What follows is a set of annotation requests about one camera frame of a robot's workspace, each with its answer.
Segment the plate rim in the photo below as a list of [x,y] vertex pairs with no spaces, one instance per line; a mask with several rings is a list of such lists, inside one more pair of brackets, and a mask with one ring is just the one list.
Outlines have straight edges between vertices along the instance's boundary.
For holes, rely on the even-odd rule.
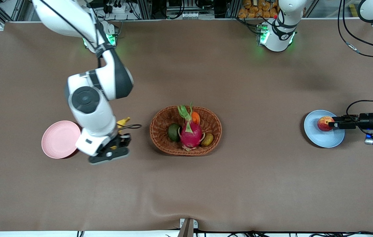
[[43,153],[45,154],[45,155],[47,155],[48,157],[50,157],[50,158],[52,158],[52,159],[63,159],[63,158],[65,158],[65,157],[68,157],[68,156],[70,156],[72,153],[74,153],[76,150],[77,150],[77,147],[75,146],[75,150],[73,150],[72,151],[72,153],[71,154],[69,154],[68,156],[64,156],[64,157],[52,157],[52,156],[50,156],[50,154],[48,154],[47,152],[45,152],[45,150],[44,150],[44,147],[43,147],[43,141],[44,141],[44,139],[45,139],[45,135],[46,135],[46,133],[53,127],[53,126],[55,126],[56,124],[58,124],[58,123],[68,123],[68,124],[70,124],[70,125],[73,125],[73,126],[75,126],[75,127],[77,127],[77,131],[79,131],[79,135],[81,135],[81,130],[80,130],[80,128],[79,128],[79,126],[78,126],[78,124],[76,124],[76,123],[74,123],[74,122],[72,122],[72,121],[69,121],[69,120],[61,120],[61,121],[57,121],[57,122],[55,122],[54,124],[52,124],[51,126],[49,126],[45,131],[44,131],[44,133],[43,133],[43,136],[41,137],[41,149],[43,150]]

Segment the metal bracket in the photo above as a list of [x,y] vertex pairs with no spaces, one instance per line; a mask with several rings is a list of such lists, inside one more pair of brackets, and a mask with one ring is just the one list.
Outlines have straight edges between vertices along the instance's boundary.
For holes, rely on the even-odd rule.
[[193,237],[194,229],[198,229],[198,222],[194,219],[180,219],[180,231],[177,237]]
[[0,25],[0,31],[3,31],[3,26],[2,25]]

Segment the green indicator light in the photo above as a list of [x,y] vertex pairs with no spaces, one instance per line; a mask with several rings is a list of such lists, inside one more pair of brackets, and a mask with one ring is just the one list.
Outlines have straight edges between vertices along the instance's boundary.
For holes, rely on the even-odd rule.
[[[115,36],[106,34],[106,38],[108,39],[108,41],[109,41],[109,43],[110,43],[111,45],[115,45],[115,44],[116,44],[116,38],[115,38]],[[83,42],[84,42],[84,45],[85,45],[86,47],[88,47],[88,46],[87,46],[87,42],[85,41],[85,39],[82,38],[82,40],[83,40]]]
[[293,41],[293,36],[295,36],[295,33],[293,32],[293,35],[292,35],[292,37],[290,37],[290,41],[289,41],[289,44],[291,44],[292,43],[292,41]]
[[267,42],[268,36],[270,36],[270,31],[266,30],[265,33],[261,36],[260,43],[265,44]]

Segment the blue plate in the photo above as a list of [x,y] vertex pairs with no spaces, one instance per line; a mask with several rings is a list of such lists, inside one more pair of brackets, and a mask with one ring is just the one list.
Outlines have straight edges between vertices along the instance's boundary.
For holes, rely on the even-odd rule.
[[333,129],[328,132],[319,130],[317,126],[318,120],[324,116],[335,117],[335,114],[325,110],[315,110],[309,113],[304,122],[305,133],[313,143],[320,147],[336,147],[344,139],[344,130]]

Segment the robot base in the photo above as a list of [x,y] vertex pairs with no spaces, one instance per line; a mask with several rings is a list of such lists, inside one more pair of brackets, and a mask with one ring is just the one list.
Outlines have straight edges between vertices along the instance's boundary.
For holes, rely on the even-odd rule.
[[128,145],[131,135],[117,135],[96,156],[90,156],[88,161],[92,165],[98,165],[112,160],[122,159],[129,156]]
[[273,27],[270,24],[264,22],[262,23],[262,26],[262,35],[258,37],[260,45],[264,45],[271,51],[281,52],[284,51],[292,43],[293,36],[295,36],[294,33],[290,37],[288,35],[285,35],[285,37],[287,38],[284,40],[280,40],[279,37],[273,33]]

